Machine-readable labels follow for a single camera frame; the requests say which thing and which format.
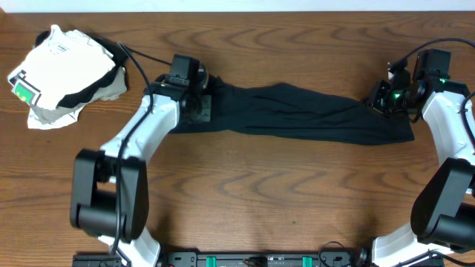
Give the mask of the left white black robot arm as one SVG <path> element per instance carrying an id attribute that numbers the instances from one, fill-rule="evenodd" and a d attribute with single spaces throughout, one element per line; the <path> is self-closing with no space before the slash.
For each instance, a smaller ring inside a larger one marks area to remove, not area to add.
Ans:
<path id="1" fill-rule="evenodd" d="M 159 266 L 160 244 L 148 219 L 146 167 L 164 137 L 181 120 L 208 122 L 211 97 L 204 69 L 184 77 L 159 76 L 145 89 L 137 112 L 98 151 L 81 150 L 73 168 L 70 222 L 108 245 L 104 254 L 83 252 L 73 266 Z"/>

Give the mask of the black leggings red grey waistband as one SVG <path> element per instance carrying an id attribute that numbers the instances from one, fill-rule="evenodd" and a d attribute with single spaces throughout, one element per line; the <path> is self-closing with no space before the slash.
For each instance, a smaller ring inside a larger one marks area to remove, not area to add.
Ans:
<path id="1" fill-rule="evenodd" d="M 210 122 L 179 124 L 176 134 L 234 131 L 290 139 L 389 145 L 415 139 L 407 117 L 388 118 L 361 102 L 287 83 L 239 88 L 211 77 Z"/>

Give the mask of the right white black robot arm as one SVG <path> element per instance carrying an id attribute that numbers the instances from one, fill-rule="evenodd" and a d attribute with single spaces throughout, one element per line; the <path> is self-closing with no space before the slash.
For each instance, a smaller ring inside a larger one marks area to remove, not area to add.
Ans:
<path id="1" fill-rule="evenodd" d="M 468 87 L 448 75 L 425 73 L 390 98 L 417 106 L 429 125 L 439 169 L 416 198 L 409 223 L 374 239 L 370 266 L 442 266 L 453 253 L 474 249 L 474 117 Z"/>

